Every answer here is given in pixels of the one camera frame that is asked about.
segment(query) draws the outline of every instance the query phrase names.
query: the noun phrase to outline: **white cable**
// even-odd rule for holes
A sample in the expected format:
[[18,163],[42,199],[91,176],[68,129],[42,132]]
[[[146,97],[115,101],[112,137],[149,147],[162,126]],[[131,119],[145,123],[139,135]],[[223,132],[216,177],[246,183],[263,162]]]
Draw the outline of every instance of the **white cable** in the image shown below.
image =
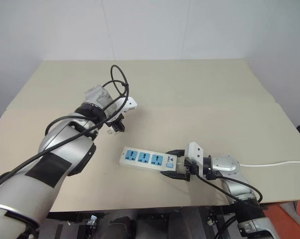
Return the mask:
[[240,164],[242,167],[271,167],[271,166],[279,166],[287,163],[300,163],[300,161],[283,161],[279,163],[270,163],[270,164]]

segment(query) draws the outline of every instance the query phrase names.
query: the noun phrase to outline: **beige table surface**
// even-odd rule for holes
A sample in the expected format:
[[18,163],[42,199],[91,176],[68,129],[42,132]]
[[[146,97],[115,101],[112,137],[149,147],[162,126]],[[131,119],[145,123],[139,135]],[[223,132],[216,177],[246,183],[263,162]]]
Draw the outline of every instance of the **beige table surface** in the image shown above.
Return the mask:
[[[43,62],[0,119],[0,174],[36,154],[46,125],[74,111],[85,90],[109,80],[112,63]],[[195,177],[185,182],[121,167],[124,146],[166,152],[197,141],[205,155],[228,154],[244,164],[300,160],[298,132],[243,60],[116,64],[138,109],[126,114],[124,133],[100,130],[96,153],[82,173],[66,178],[52,211],[226,204]],[[264,202],[300,199],[300,164],[242,173]]]

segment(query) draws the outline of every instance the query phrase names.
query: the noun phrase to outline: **power strip switch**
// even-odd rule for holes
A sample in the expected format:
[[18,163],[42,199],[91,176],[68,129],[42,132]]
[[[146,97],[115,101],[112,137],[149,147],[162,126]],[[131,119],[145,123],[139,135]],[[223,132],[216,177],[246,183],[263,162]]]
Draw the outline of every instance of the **power strip switch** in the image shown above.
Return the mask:
[[172,154],[125,147],[119,163],[121,166],[152,171],[175,171],[176,156]]

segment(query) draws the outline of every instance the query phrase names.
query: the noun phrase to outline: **power strip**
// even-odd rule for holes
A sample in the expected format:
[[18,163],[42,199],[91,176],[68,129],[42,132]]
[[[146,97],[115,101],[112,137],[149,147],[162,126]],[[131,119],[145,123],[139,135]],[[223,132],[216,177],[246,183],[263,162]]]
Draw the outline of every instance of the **power strip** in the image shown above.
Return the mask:
[[175,171],[176,156],[166,153],[125,147],[119,163],[121,166],[154,171]]

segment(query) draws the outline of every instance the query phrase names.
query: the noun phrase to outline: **blue electrical outlet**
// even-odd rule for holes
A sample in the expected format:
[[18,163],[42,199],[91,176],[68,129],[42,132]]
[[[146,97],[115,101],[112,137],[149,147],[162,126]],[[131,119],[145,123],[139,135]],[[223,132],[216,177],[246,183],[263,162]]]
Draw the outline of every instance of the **blue electrical outlet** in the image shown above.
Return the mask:
[[151,164],[161,166],[162,165],[162,161],[163,161],[163,156],[161,156],[161,155],[155,155],[155,154],[152,155]]
[[149,153],[142,153],[141,152],[139,154],[138,162],[149,163],[149,159],[150,159],[150,154]]
[[137,156],[137,151],[128,150],[125,159],[127,160],[135,160]]

